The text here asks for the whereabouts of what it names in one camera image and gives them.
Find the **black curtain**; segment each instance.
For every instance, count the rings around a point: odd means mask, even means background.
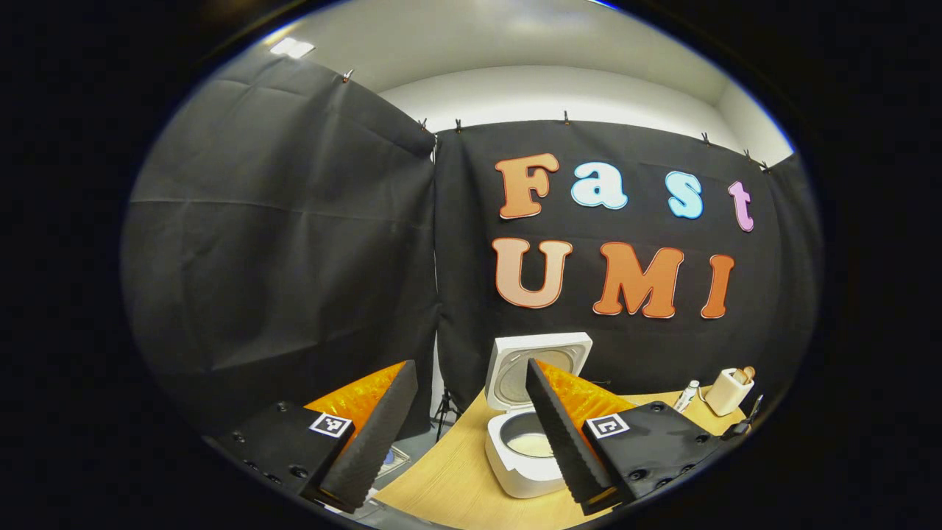
[[[429,427],[432,134],[355,81],[253,50],[193,92],[132,194],[122,284],[138,346],[208,435],[402,359]]]
[[[446,386],[467,407],[484,385],[495,337],[585,331],[594,341],[582,376],[616,393],[682,389],[691,379],[712,384],[719,370],[752,365],[749,398],[781,390],[804,355],[820,291],[820,236],[800,163],[764,174],[728,149],[643,127],[571,122],[523,122],[467,127],[438,135],[435,167],[435,252],[442,300],[438,346]],[[505,159],[552,154],[549,193],[532,193],[542,211],[505,220],[504,181],[495,165]],[[576,166],[605,162],[619,170],[627,205],[585,207],[571,196]],[[680,218],[668,207],[665,176],[693,174],[702,186],[703,213]],[[740,229],[735,182],[750,194],[751,232]],[[560,297],[545,308],[505,301],[495,288],[495,238],[526,240],[521,284],[544,282],[543,240],[564,240]],[[664,247],[684,260],[670,319],[593,312],[607,261],[603,243],[632,245],[642,269]],[[735,259],[726,312],[708,320],[700,310],[710,294],[710,258]]]

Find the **orange letter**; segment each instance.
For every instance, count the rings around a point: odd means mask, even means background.
[[[500,209],[502,219],[516,219],[518,217],[531,217],[540,213],[540,205],[533,202],[530,190],[546,197],[549,193],[549,171],[557,171],[560,162],[549,153],[534,155],[532,157],[512,158],[501,160],[494,166],[504,175],[504,206]],[[535,168],[533,175],[528,174],[529,168]]]
[[[573,245],[566,241],[543,241],[540,252],[546,255],[546,273],[543,288],[527,290],[520,283],[524,253],[529,243],[513,238],[498,238],[492,243],[497,251],[497,292],[504,300],[520,307],[539,309],[551,306],[562,291],[562,268],[566,257],[572,254]]]
[[[638,312],[644,300],[647,305],[642,315],[653,319],[669,319],[674,315],[674,287],[677,285],[677,270],[684,261],[684,253],[675,248],[662,248],[654,255],[647,271],[635,256],[635,249],[625,243],[605,243],[602,255],[609,261],[605,275],[602,299],[595,303],[593,311],[600,315],[617,315],[622,312],[618,293],[625,295],[628,314]]]
[[[732,257],[716,255],[709,259],[709,266],[713,268],[713,283],[709,287],[709,298],[706,305],[700,310],[700,316],[705,319],[718,319],[726,314],[726,288],[729,287],[729,272],[733,270],[736,262]]]

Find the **white wall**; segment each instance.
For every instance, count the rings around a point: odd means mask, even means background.
[[[792,154],[778,124],[735,82],[729,83],[716,107],[752,159],[771,166]]]
[[[696,139],[706,132],[712,143],[742,151],[737,134],[713,106],[654,83],[596,70],[561,66],[484,68],[422,79],[381,92],[380,97],[416,120],[428,118],[426,128],[433,132],[454,128],[455,119],[465,127],[561,120],[562,112],[567,110],[572,121],[639,125]],[[753,118],[749,112],[737,115]],[[744,122],[753,124],[754,120]],[[438,408],[443,388],[436,343],[430,415]],[[454,415],[447,420],[454,421]]]

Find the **wooden table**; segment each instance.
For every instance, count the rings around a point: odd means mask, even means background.
[[[638,406],[653,401],[671,406],[680,392],[622,397]],[[561,530],[611,511],[582,515],[568,489],[534,499],[515,499],[505,493],[484,453],[487,422],[498,414],[503,412],[488,407],[482,391],[428,453],[374,498],[419,519],[467,530]],[[719,418],[698,397],[684,416],[717,436],[745,419],[738,408]]]

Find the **white rice cooker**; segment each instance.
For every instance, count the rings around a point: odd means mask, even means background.
[[[529,499],[566,487],[549,440],[527,394],[527,361],[537,358],[579,375],[592,339],[585,333],[505,337],[494,341],[487,372],[487,405],[506,410],[487,423],[484,450],[500,486]]]

